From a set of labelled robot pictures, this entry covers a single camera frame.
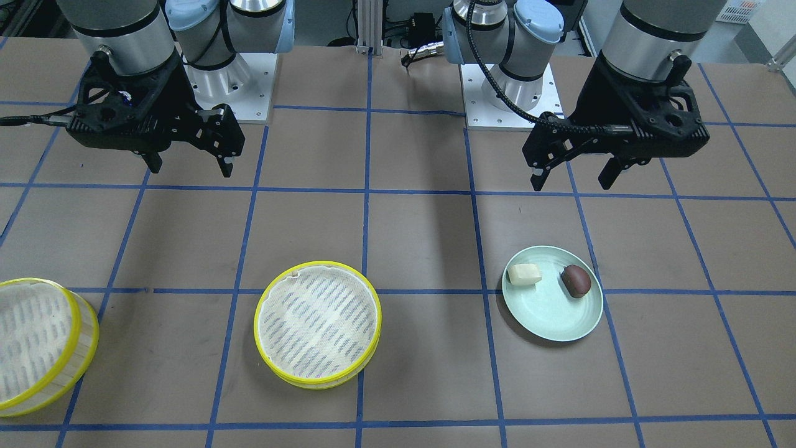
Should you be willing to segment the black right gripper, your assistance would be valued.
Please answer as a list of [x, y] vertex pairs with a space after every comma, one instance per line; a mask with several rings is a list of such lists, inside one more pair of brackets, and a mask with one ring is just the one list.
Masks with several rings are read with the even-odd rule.
[[210, 153], [222, 176], [230, 178], [245, 143], [230, 105], [204, 110], [197, 103], [177, 52], [159, 67], [131, 76], [116, 73], [108, 52], [91, 54], [66, 130], [85, 147], [140, 156], [152, 174], [162, 169], [161, 152], [180, 141]]

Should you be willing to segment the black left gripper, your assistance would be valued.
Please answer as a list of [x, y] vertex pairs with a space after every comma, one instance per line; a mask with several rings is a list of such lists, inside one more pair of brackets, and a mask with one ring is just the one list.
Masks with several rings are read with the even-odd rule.
[[662, 82], [643, 82], [620, 73], [600, 55], [567, 118], [546, 111], [523, 145], [534, 191], [550, 171], [580, 155], [608, 154], [598, 181], [609, 190], [620, 173], [660, 157], [689, 157], [710, 139], [685, 74], [693, 62], [671, 56]]

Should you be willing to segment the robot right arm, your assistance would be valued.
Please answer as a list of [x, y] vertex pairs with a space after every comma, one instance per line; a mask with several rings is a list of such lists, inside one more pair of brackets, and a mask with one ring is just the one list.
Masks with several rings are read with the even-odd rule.
[[295, 43], [293, 1], [60, 1], [88, 51], [76, 108], [51, 119], [82, 146], [129, 151], [159, 173], [187, 142], [230, 177], [242, 124], [264, 123], [275, 64]]

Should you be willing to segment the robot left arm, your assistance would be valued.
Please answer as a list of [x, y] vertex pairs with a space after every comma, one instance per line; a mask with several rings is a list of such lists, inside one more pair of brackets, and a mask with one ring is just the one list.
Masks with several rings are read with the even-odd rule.
[[487, 104], [534, 127], [522, 153], [535, 191], [555, 167], [580, 155], [609, 156], [603, 189], [656, 158], [685, 158], [710, 139], [686, 74], [720, 1], [623, 1], [573, 113], [534, 111], [545, 71], [565, 36], [548, 1], [453, 1], [442, 14], [446, 59], [478, 68]]

